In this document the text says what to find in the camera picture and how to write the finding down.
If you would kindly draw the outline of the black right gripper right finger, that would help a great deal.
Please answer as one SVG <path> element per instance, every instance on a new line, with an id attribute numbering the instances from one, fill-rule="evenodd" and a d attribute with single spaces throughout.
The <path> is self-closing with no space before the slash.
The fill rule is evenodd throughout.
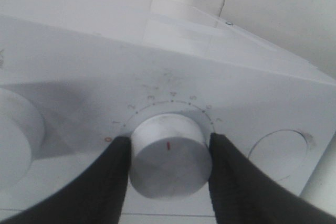
<path id="1" fill-rule="evenodd" d="M 209 141 L 209 194 L 217 223 L 335 223 L 335 217 L 287 191 L 222 134 Z"/>

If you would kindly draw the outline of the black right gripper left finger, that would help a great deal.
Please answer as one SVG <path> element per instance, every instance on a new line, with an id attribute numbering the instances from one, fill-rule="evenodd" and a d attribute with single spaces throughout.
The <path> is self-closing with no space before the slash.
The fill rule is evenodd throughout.
<path id="1" fill-rule="evenodd" d="M 3 223 L 119 223 L 128 185 L 131 140 L 116 137 L 76 179 Z"/>

